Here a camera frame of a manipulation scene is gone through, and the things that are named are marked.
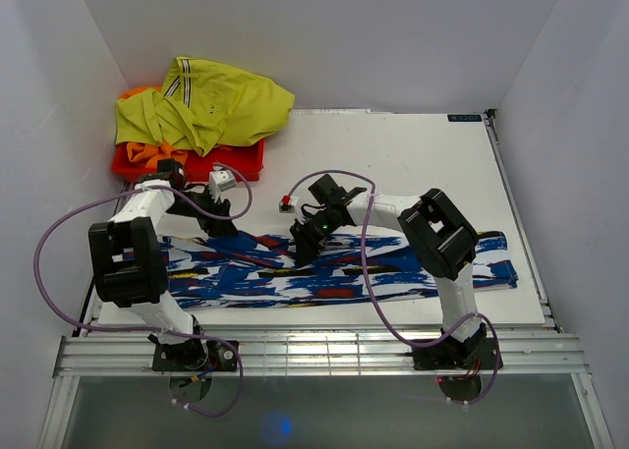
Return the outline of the blue white red patterned trousers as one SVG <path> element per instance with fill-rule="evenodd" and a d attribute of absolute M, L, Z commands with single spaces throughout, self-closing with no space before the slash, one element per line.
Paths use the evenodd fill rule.
<path fill-rule="evenodd" d="M 335 306 L 434 298 L 435 283 L 398 235 L 336 233 L 313 263 L 295 265 L 280 235 L 162 236 L 168 290 L 184 309 Z"/>

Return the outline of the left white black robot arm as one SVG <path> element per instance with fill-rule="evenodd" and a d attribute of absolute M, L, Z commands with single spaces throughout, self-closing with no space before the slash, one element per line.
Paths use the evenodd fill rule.
<path fill-rule="evenodd" d="M 139 192 L 117 214 L 88 230 L 97 295 L 150 327 L 155 370 L 233 371 L 238 366 L 236 342 L 202 341 L 198 320 L 170 294 L 167 262 L 155 232 L 170 213 L 195 217 L 208 236 L 235 236 L 230 203 L 221 196 L 235 184 L 232 172 L 214 171 L 202 191 L 192 192 L 183 165 L 161 160 L 155 172 L 139 177 Z"/>

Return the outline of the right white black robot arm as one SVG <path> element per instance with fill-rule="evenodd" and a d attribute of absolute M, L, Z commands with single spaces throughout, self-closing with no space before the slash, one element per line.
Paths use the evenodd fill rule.
<path fill-rule="evenodd" d="M 388 196 L 373 181 L 351 190 L 339 186 L 334 171 L 312 173 L 309 192 L 318 203 L 316 213 L 295 216 L 290 233 L 297 265 L 312 263 L 333 232 L 341 227 L 370 226 L 400 232 L 419 264 L 435 283 L 442 323 L 432 341 L 412 341 L 393 335 L 412 350 L 421 369 L 454 369 L 475 364 L 488 327 L 478 312 L 473 285 L 473 262 L 479 241 L 476 229 L 439 189 L 420 196 Z"/>

